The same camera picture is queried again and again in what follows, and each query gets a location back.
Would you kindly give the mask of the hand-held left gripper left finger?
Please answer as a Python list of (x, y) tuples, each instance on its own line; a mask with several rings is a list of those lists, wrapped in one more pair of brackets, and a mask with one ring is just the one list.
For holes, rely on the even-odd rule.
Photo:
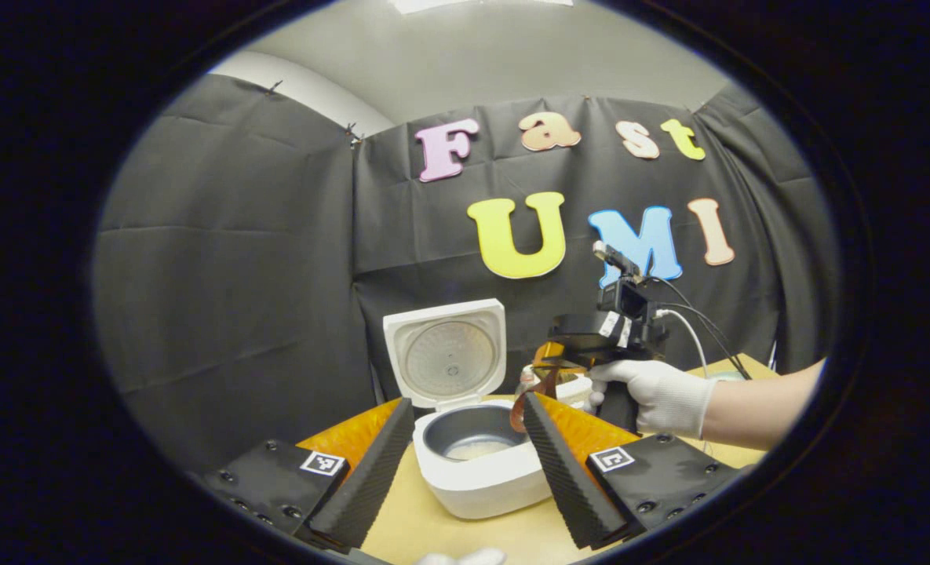
[(299, 443), (261, 441), (202, 484), (282, 535), (347, 553), (367, 539), (412, 432), (411, 401), (394, 399)]

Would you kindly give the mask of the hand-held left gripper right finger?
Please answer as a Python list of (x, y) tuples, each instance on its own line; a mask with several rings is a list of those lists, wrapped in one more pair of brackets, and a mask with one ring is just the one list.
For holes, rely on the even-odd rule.
[(636, 436), (546, 395), (524, 395), (527, 436), (579, 549), (600, 549), (691, 514), (739, 476), (669, 434)]

